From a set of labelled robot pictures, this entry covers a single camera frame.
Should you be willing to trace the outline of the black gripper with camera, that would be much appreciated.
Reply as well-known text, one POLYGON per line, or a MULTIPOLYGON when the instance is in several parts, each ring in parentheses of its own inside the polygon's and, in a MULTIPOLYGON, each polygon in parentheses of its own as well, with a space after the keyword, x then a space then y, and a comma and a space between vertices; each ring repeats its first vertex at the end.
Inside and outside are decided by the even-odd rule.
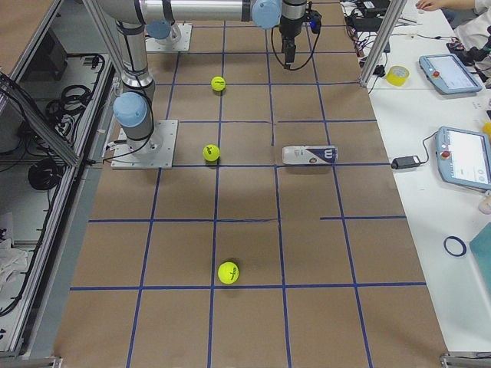
POLYGON ((282 53, 284 54, 285 59, 283 64, 294 63, 296 54, 295 38, 301 33, 302 25, 304 23, 308 23, 311 28, 311 32, 317 35, 311 53, 304 64, 307 64, 312 59, 319 36, 321 34, 321 15, 304 15, 303 17, 295 20, 281 17, 279 30, 282 36, 282 53))

